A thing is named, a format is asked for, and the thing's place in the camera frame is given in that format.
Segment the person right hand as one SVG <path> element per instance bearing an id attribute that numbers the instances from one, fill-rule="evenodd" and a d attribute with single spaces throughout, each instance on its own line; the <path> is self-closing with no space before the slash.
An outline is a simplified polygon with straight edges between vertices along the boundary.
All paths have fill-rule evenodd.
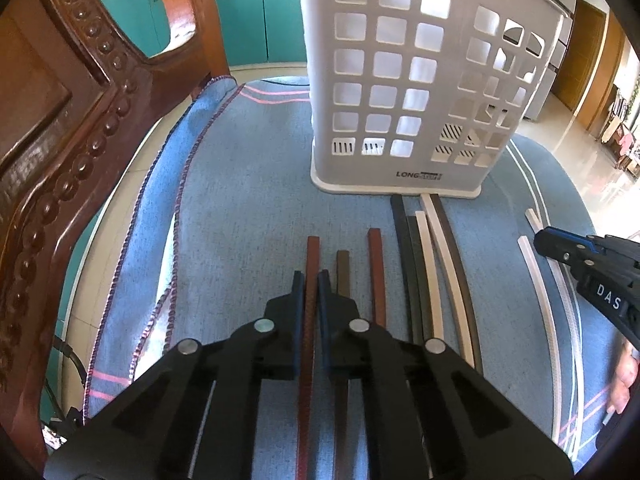
<path id="1" fill-rule="evenodd" d="M 638 373 L 639 351 L 628 339 L 624 339 L 620 358 L 608 385 L 608 400 L 605 403 L 603 426 L 608 424 L 614 414 L 623 413 L 630 400 L 630 389 L 636 381 Z"/>

